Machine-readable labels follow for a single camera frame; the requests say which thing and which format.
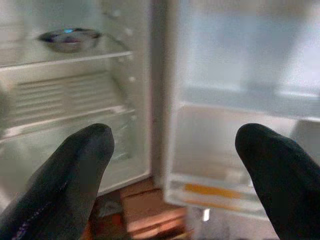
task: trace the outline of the refrigerator door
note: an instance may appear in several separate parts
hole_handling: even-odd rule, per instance
[[[235,149],[247,123],[320,164],[319,11],[314,1],[169,2],[166,201],[266,219]]]

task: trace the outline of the crisper drawer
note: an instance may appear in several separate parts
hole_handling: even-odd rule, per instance
[[[64,139],[90,124],[110,126],[115,141],[114,154],[102,177],[99,194],[142,174],[144,164],[135,153],[135,121],[132,109],[122,113],[105,111],[53,122],[47,124],[46,129],[3,140],[0,144],[0,211]]]

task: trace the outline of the bowl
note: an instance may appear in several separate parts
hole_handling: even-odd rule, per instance
[[[77,53],[97,46],[102,34],[92,29],[69,28],[39,36],[48,48],[59,53]]]

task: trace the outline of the refrigerator vent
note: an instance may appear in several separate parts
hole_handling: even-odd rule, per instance
[[[11,127],[67,119],[101,111],[119,112],[124,102],[107,72],[18,83]]]

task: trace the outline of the open refrigerator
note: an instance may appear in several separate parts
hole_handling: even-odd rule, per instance
[[[0,212],[63,140],[112,128],[99,195],[150,175],[150,1],[0,1]],[[53,52],[40,34],[84,28],[95,48]]]
[[[235,137],[263,124],[320,164],[320,4],[186,0],[167,9],[165,200],[267,221]]]

